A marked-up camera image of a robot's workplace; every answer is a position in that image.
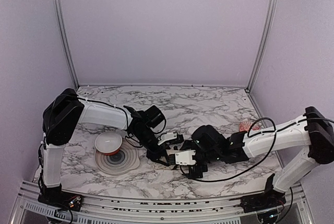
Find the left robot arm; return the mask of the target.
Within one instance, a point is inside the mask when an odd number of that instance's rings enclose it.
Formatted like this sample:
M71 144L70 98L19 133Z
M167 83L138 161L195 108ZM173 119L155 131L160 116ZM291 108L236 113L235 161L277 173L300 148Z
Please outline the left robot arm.
M79 126L99 132L123 131L146 149L149 160L166 164L167 151L158 143L158 132L154 131L166 123L166 118L156 105L137 111L125 105L81 98L75 90L67 88L44 110L42 118L43 141L38 151L41 166L38 201L41 203L74 211L81 209L82 196L64 192L61 184L63 152Z

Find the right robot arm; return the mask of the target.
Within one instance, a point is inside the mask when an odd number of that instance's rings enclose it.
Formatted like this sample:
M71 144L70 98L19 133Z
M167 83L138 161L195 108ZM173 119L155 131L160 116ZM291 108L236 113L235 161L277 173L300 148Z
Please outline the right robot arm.
M181 168L188 168L187 178L202 182L210 163L233 164L258 156L266 159L272 151L295 146L302 150L280 172L268 177L263 192L241 198L240 206L249 213L286 203L285 193L295 182L315 167L333 162L333 120L325 118L315 107L308 107L294 120L237 132L228 138L213 126L203 125L174 159Z

